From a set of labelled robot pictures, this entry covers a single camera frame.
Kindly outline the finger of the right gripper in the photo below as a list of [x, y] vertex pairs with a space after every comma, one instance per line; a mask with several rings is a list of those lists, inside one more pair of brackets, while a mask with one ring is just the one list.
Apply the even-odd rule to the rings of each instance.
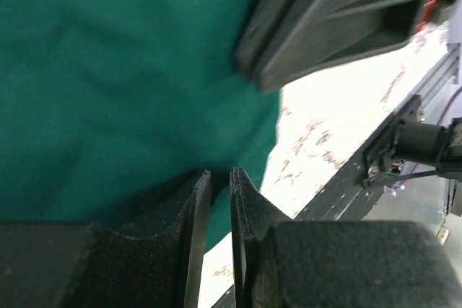
[[243, 30], [236, 50], [240, 69], [256, 79], [257, 63], [263, 58], [276, 31], [296, 0], [258, 0]]

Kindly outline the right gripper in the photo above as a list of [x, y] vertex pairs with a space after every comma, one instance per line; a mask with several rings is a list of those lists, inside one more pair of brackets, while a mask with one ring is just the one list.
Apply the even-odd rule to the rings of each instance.
[[406, 45], [456, 0], [296, 0], [258, 62], [264, 92]]

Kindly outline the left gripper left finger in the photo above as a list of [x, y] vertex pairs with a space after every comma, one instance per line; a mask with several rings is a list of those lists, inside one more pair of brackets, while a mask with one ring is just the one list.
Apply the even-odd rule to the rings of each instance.
[[196, 307], [211, 175], [118, 231], [97, 224], [3, 223], [3, 307]]

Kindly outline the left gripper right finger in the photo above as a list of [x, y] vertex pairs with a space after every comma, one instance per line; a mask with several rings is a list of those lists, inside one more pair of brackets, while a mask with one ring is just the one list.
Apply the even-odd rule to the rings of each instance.
[[436, 236], [412, 221], [294, 221], [230, 173], [237, 307], [459, 307]]

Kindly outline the green surgical cloth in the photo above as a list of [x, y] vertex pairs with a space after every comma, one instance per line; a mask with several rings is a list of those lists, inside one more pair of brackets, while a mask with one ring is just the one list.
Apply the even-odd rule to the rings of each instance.
[[117, 229], [205, 169], [219, 243], [230, 169], [260, 185], [276, 142], [235, 68], [253, 1], [1, 0], [1, 219]]

